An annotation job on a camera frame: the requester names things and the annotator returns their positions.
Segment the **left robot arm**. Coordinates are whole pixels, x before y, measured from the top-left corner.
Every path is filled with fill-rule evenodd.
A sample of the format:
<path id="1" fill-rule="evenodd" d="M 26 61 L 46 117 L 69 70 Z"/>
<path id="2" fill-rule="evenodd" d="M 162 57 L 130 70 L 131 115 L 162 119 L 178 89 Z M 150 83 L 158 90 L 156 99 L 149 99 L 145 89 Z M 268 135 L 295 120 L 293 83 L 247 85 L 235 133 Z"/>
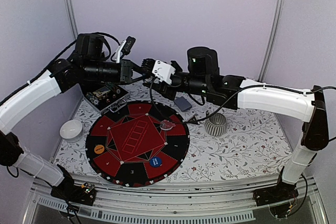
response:
<path id="1" fill-rule="evenodd" d="M 102 52 L 103 47 L 108 45 L 106 36 L 106 33 L 100 32 L 79 34 L 71 43 L 74 51 L 67 59 L 56 56 L 35 78 L 1 101 L 1 165 L 6 168 L 13 166 L 44 180 L 52 188 L 52 196 L 65 202 L 90 204 L 95 192 L 88 186 L 76 186 L 62 166 L 23 150 L 12 129 L 41 104 L 78 83 L 91 81 L 126 85 L 151 75 L 155 64 L 153 59 L 143 60 L 140 66 L 124 59 L 130 53 L 135 38 L 128 37 L 119 43 L 116 60 L 109 61 L 113 55 L 105 56 Z"/>

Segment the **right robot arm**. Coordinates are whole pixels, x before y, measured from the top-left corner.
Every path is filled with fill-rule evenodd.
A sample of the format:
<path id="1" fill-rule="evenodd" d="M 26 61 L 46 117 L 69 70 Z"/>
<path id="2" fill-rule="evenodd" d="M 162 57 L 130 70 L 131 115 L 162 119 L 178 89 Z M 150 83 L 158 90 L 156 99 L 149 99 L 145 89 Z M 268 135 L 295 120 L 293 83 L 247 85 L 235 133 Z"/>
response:
<path id="1" fill-rule="evenodd" d="M 187 59 L 187 72 L 183 72 L 176 61 L 150 63 L 149 73 L 159 81 L 158 84 L 151 83 L 150 90 L 170 100 L 177 92 L 184 92 L 205 97 L 207 102 L 220 108 L 262 110 L 303 122 L 301 139 L 282 168 L 276 186 L 257 191 L 271 194 L 276 201 L 284 200 L 295 189 L 299 177 L 317 152 L 331 141 L 324 89 L 320 86 L 291 89 L 241 76 L 222 76 L 217 52 L 207 47 L 190 48 Z"/>

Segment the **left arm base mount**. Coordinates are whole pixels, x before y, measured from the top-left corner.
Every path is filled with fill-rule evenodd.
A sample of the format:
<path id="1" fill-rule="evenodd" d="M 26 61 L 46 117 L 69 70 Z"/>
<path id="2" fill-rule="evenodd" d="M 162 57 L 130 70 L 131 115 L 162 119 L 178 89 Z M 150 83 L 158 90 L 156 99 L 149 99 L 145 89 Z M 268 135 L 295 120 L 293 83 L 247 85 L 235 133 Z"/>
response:
<path id="1" fill-rule="evenodd" d="M 68 202 L 78 203 L 82 205 L 92 206 L 97 191 L 92 183 L 84 183 L 82 185 L 59 185 L 52 187 L 51 196 Z"/>

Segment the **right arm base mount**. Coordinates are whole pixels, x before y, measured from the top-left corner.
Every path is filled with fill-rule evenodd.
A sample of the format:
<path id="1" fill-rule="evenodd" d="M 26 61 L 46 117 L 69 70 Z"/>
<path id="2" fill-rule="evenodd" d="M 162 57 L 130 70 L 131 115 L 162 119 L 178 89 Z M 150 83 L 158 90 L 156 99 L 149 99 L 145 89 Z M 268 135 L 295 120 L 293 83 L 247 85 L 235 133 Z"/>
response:
<path id="1" fill-rule="evenodd" d="M 270 207 L 270 213 L 278 218 L 286 218 L 291 213 L 293 203 L 298 197 L 298 191 L 295 187 L 286 189 L 284 187 L 271 186 L 253 191 L 253 199 L 257 206 L 276 204 Z"/>

